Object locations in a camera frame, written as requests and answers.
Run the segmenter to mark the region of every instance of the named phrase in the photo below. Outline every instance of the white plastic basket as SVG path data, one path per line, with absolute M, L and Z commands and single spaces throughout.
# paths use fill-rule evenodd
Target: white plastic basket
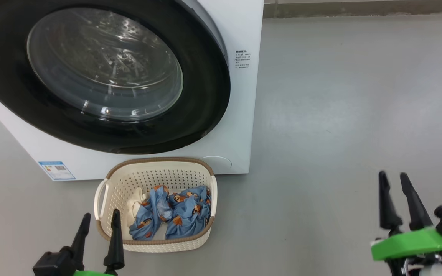
M 129 234 L 124 215 L 133 191 L 166 185 L 170 192 L 206 185 L 211 189 L 211 217 L 204 230 L 191 237 L 174 240 L 135 241 Z M 100 207 L 100 197 L 105 189 Z M 136 252 L 163 253 L 193 250 L 201 247 L 211 233 L 218 204 L 218 186 L 213 170 L 205 162 L 191 158 L 147 158 L 122 162 L 110 170 L 95 193 L 94 213 L 98 232 L 110 241 L 112 213 L 120 211 L 124 249 Z

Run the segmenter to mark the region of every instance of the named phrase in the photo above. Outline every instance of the blue cloth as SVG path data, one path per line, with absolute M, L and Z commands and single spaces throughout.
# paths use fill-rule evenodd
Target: blue cloth
M 164 185 L 149 191 L 149 199 L 141 205 L 134 224 L 129 227 L 129 234 L 134 240 L 149 241 L 153 239 L 162 222 L 172 220 L 173 210 L 168 202 L 168 188 Z
M 211 194 L 206 186 L 172 194 L 170 202 L 173 219 L 168 224 L 165 239 L 194 236 L 206 227 L 211 214 Z

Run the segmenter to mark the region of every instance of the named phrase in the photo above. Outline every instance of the washing machine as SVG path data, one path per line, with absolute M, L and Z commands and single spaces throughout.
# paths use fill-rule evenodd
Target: washing machine
M 0 121 L 53 180 L 248 173 L 262 0 L 0 0 Z

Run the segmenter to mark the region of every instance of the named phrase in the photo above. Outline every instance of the round glass door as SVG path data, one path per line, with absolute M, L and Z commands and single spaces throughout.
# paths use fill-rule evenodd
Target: round glass door
M 120 14 L 63 9 L 42 18 L 26 52 L 39 79 L 68 104 L 103 120 L 160 115 L 183 88 L 179 61 L 151 30 Z

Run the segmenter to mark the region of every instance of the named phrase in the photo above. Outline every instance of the white front panel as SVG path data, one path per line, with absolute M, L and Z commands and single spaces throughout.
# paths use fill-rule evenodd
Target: white front panel
M 223 37 L 231 76 L 231 96 L 226 113 L 216 128 L 201 140 L 161 154 L 119 155 L 82 148 L 54 138 L 27 124 L 1 103 L 0 120 L 35 161 L 61 161 L 78 180 L 104 178 L 113 166 L 129 159 L 165 156 L 221 156 L 230 160 L 232 166 L 212 164 L 216 174 L 247 173 L 263 1 L 201 0 L 200 3 L 211 15 Z

